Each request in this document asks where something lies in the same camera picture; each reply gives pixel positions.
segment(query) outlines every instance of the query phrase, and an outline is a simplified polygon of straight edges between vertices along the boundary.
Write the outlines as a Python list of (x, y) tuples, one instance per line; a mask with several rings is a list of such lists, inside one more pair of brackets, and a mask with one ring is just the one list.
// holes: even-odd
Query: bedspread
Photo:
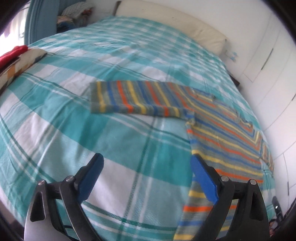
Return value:
[[(192, 182), (185, 121), (92, 114), (91, 82), (149, 80), (193, 87), (259, 129), (223, 62), (163, 24), (109, 17), (30, 47), (48, 54), (0, 96), (0, 197), (22, 224), (38, 180), (61, 181), (101, 153), (104, 169), (82, 204), (97, 232), (106, 240), (174, 237)], [(265, 163), (261, 172), (269, 210), (274, 180)]]

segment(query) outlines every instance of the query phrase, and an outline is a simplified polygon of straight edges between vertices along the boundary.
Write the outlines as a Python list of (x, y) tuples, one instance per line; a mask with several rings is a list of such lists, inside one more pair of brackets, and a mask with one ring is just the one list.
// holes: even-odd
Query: striped garment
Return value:
[[(273, 170), (271, 154), (260, 132), (213, 95), (171, 82), (111, 81), (90, 85), (91, 112), (135, 113), (186, 120), (191, 153), (201, 155), (220, 175), (242, 182), (255, 179), (262, 188), (260, 159)], [(200, 212), (211, 210), (204, 198), (193, 177), (174, 240), (194, 237), (206, 214), (201, 216)], [(233, 201), (226, 218), (228, 226), (222, 231), (229, 228), (236, 204)]]
[[(260, 130), (218, 56), (176, 29), (127, 17), (109, 17), (30, 47), (48, 54), (0, 96), (0, 200), (21, 224), (38, 180), (62, 181), (94, 153), (104, 156), (105, 165), (82, 208), (104, 240), (172, 240), (188, 194), (205, 207), (198, 220), (205, 218), (210, 204), (189, 192), (185, 120), (90, 113), (89, 84), (149, 80), (193, 87), (215, 95)], [(274, 179), (264, 162), (258, 172), (271, 218)]]

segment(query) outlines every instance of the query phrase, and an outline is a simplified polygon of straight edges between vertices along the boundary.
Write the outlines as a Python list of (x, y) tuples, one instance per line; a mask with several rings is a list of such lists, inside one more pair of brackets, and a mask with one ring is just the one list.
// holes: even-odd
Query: blue gripper pad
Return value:
[(104, 157), (100, 153), (96, 153), (89, 163), (83, 167), (84, 176), (78, 186), (77, 200), (79, 203), (88, 199), (103, 167)]
[(205, 193), (205, 196), (215, 205), (219, 199), (216, 184), (213, 182), (212, 178), (210, 177), (204, 166), (201, 164), (197, 156), (191, 156), (190, 164), (195, 178), (200, 184), (203, 192)]

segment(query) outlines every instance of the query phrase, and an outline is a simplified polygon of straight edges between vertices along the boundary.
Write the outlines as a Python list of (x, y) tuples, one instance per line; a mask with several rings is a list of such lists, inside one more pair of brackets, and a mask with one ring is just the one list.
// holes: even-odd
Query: cabinet handle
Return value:
[(267, 61), (269, 60), (270, 55), (272, 54), (272, 51), (273, 51), (273, 50), (274, 50), (274, 49), (272, 48), (272, 50), (270, 51), (270, 53), (269, 53), (269, 55), (268, 55), (268, 57), (267, 57), (267, 59), (266, 59), (264, 65), (262, 66), (261, 70), (264, 68), (264, 66), (266, 65)]

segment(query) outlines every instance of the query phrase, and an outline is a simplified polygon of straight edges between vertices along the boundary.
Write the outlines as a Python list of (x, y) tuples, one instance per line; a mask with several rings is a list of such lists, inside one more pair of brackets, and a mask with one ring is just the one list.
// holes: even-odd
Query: white wardrobe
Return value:
[(269, 143), (276, 195), (286, 212), (296, 198), (296, 45), (274, 14), (238, 80)]

